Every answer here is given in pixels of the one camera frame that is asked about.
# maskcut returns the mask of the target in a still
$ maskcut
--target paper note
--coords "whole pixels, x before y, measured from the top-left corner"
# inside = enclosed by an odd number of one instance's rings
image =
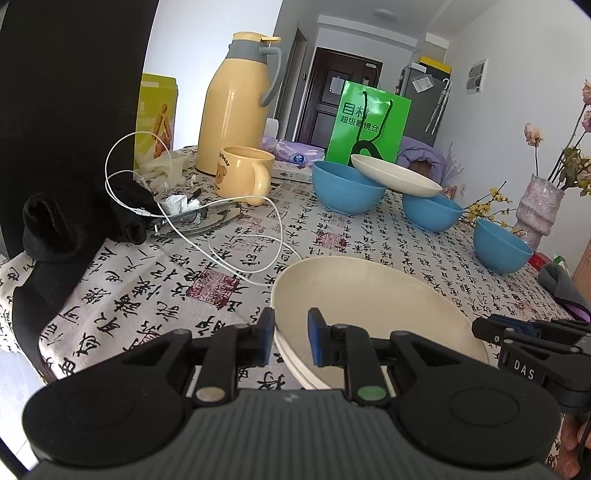
[[[340,95],[343,92],[344,84],[345,80],[343,80],[341,77],[333,77],[333,79],[330,81],[330,93]]]
[[[429,88],[433,87],[433,84],[431,83],[431,80],[429,80],[429,77],[423,77],[421,79],[415,80],[413,82],[413,85],[417,93],[424,92],[425,90],[429,90]]]

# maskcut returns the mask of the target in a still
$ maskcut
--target sticker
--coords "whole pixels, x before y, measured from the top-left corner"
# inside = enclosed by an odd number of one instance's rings
[[[345,81],[341,77],[333,77],[330,81],[330,93],[340,95],[343,92]]]
[[[415,80],[413,85],[417,93],[424,92],[425,90],[429,90],[429,88],[433,87],[429,77],[423,77],[422,79]]]
[[[291,156],[290,160],[296,165],[302,165],[306,162],[306,157],[303,156],[301,153],[296,153]]]

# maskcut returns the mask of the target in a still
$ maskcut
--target tissue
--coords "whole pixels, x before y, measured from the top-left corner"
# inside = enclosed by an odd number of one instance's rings
[[[190,202],[186,195],[171,195],[164,201],[160,202],[162,210],[168,216],[179,215],[181,213],[197,210],[200,206],[198,199],[193,199]]]
[[[158,158],[150,160],[139,166],[135,172],[146,180],[151,180],[150,190],[158,190],[159,187],[171,189],[179,184],[184,185],[183,169],[189,166],[191,157],[170,153],[171,159],[165,153]]]

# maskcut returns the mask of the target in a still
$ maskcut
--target ceiling light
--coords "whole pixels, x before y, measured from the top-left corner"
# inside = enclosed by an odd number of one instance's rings
[[[378,8],[374,11],[374,15],[391,22],[395,22],[398,19],[395,13],[391,12],[390,10],[386,10],[385,8]]]

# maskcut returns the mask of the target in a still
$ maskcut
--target gray towel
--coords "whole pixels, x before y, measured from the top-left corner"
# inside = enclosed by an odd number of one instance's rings
[[[555,263],[544,265],[538,275],[538,282],[577,320],[585,322],[591,320],[591,310],[587,300],[560,265]]]

